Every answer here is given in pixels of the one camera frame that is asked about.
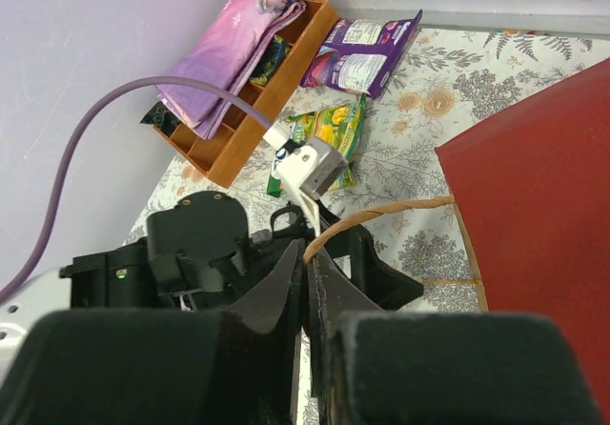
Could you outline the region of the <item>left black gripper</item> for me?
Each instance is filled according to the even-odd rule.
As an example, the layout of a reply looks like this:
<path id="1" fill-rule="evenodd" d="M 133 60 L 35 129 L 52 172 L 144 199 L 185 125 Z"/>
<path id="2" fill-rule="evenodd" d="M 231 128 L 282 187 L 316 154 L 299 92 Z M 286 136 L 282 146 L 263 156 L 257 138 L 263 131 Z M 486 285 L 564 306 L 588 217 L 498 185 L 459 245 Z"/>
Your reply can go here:
<path id="1" fill-rule="evenodd" d="M 257 285 L 294 240 L 314 231 L 294 204 L 273 212 L 282 229 L 249 232 L 242 204 L 224 192 L 195 192 L 146 220 L 147 233 L 113 251 L 61 268 L 74 308 L 225 308 Z"/>

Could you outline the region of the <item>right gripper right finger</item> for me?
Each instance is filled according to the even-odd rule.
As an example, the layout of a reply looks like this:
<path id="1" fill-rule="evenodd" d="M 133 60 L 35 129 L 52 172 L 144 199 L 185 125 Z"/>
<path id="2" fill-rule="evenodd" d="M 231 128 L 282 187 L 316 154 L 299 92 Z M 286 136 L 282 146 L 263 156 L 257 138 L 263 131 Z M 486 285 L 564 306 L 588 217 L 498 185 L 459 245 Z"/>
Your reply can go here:
<path id="1" fill-rule="evenodd" d="M 307 268 L 323 424 L 599 424 L 557 326 L 534 314 L 387 312 L 327 254 Z"/>

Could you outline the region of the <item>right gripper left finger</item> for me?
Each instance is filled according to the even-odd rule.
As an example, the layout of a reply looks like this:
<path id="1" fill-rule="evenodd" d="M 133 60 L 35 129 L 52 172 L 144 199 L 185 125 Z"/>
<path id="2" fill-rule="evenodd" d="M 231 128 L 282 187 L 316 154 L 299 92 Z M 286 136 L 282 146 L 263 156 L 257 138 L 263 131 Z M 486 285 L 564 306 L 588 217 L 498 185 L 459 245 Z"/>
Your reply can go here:
<path id="1" fill-rule="evenodd" d="M 290 424 L 304 244 L 222 311 L 58 311 L 1 388 L 5 424 Z"/>

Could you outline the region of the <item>red paper bag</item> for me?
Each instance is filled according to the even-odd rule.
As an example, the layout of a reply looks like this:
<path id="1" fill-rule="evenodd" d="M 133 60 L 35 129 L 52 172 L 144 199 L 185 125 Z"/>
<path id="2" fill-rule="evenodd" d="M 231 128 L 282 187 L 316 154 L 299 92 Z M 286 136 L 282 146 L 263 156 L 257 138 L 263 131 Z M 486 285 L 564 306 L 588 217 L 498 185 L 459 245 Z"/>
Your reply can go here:
<path id="1" fill-rule="evenodd" d="M 437 149 L 482 280 L 483 313 L 534 314 L 570 344 L 609 420 L 609 65 L 601 62 Z M 307 248 L 402 202 L 336 222 Z"/>

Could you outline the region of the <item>yellow green snack packet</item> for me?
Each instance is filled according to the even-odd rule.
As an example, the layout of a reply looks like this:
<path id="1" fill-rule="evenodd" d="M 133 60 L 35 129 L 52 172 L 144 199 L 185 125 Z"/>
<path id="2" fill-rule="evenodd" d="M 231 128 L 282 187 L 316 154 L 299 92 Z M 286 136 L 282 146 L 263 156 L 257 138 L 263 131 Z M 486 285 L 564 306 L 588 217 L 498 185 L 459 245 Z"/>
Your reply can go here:
<path id="1" fill-rule="evenodd" d="M 319 137 L 347 160 L 348 167 L 330 186 L 335 191 L 356 184 L 352 164 L 360 141 L 361 127 L 366 117 L 368 97 L 360 95 L 356 101 L 334 105 L 318 111 L 300 113 L 288 117 L 286 124 L 296 143 L 305 143 L 311 137 Z"/>

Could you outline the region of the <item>purple snack packet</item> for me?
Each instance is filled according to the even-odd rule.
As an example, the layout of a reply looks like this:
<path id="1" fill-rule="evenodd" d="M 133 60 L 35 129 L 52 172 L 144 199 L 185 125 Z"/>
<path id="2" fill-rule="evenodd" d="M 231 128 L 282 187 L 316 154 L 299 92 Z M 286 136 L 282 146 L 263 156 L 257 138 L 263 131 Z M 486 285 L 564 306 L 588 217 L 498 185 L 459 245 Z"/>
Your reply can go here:
<path id="1" fill-rule="evenodd" d="M 423 11 L 408 19 L 339 19 L 300 81 L 302 88 L 381 96 L 401 54 L 415 38 Z"/>

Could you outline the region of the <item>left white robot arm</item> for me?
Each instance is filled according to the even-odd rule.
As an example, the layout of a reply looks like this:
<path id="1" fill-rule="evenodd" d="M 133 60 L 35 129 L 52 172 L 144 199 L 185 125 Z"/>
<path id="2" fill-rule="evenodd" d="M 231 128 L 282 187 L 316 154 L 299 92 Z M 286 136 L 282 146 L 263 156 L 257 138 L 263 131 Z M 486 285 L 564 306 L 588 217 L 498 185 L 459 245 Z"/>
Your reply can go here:
<path id="1" fill-rule="evenodd" d="M 282 214 L 289 215 L 289 225 L 275 228 Z M 228 309 L 275 268 L 292 241 L 314 240 L 303 211 L 289 204 L 270 216 L 270 230 L 248 234 L 247 214 L 238 200 L 223 192 L 196 192 L 178 201 L 166 211 L 147 218 L 147 233 L 113 251 L 75 257 L 58 270 L 28 280 L 1 305 L 1 359 L 12 360 L 35 321 L 52 311 L 85 308 L 180 309 L 183 303 L 191 311 Z M 330 239 L 324 248 L 331 259 L 348 257 L 355 287 L 386 311 L 423 296 L 423 285 L 398 272 L 377 255 L 374 240 L 361 225 L 356 225 Z M 290 286 L 291 292 L 279 306 L 280 333 L 269 344 L 237 344 L 237 335 L 223 329 L 227 346 L 216 357 L 228 361 L 231 368 L 243 365 L 258 368 L 275 365 L 291 367 L 299 351 L 301 308 L 297 295 L 305 286 Z M 245 368 L 237 369 L 241 374 Z"/>

